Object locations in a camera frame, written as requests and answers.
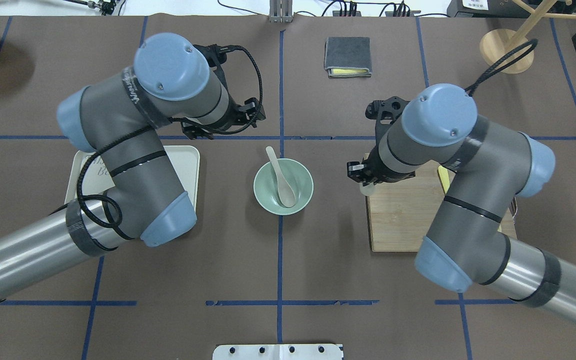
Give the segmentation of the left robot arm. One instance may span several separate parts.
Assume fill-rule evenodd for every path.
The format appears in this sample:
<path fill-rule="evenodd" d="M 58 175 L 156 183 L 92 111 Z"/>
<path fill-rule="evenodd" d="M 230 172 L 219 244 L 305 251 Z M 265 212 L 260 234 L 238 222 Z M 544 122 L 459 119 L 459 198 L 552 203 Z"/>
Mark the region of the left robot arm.
<path fill-rule="evenodd" d="M 245 48 L 154 34 L 130 66 L 62 101 L 62 134 L 90 157 L 72 201 L 0 239 L 0 303 L 128 241 L 155 248 L 194 227 L 192 198 L 157 129 L 178 122 L 188 139 L 212 139 L 265 118 L 262 95 L 238 105 L 228 91 L 221 65 L 233 51 Z"/>

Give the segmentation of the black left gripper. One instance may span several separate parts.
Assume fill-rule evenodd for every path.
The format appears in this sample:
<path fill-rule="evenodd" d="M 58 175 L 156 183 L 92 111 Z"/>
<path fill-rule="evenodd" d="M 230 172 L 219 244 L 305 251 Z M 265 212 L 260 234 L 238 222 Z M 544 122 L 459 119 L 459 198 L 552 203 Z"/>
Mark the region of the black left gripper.
<path fill-rule="evenodd" d="M 232 100 L 217 121 L 208 124 L 206 120 L 181 118 L 183 134 L 190 140 L 199 138 L 214 139 L 215 135 L 235 135 L 243 132 L 250 126 L 258 127 L 258 122 L 266 119 L 265 108 L 258 98 L 251 97 L 243 105 Z"/>

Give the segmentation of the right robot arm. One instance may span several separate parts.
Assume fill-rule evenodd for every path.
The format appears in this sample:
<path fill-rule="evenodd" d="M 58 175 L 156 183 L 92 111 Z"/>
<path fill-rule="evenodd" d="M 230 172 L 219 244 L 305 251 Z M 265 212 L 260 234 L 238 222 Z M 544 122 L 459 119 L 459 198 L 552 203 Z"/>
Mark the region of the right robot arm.
<path fill-rule="evenodd" d="M 548 146 L 480 115 L 474 98 L 448 83 L 410 101 L 372 101 L 365 117 L 375 121 L 375 146 L 347 163 L 362 187 L 411 179 L 430 161 L 454 173 L 414 259 L 421 275 L 455 293 L 489 287 L 576 323 L 576 265 L 499 231 L 513 198 L 534 196 L 553 176 Z"/>

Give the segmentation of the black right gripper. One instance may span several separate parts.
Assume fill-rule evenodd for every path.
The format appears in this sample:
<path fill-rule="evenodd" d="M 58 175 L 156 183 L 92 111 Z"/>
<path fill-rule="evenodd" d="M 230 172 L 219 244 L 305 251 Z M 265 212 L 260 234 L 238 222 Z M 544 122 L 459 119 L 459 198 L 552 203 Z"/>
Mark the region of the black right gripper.
<path fill-rule="evenodd" d="M 416 172 L 400 173 L 388 168 L 379 157 L 369 155 L 363 161 L 346 163 L 347 177 L 363 186 L 378 183 L 397 183 L 416 177 Z"/>

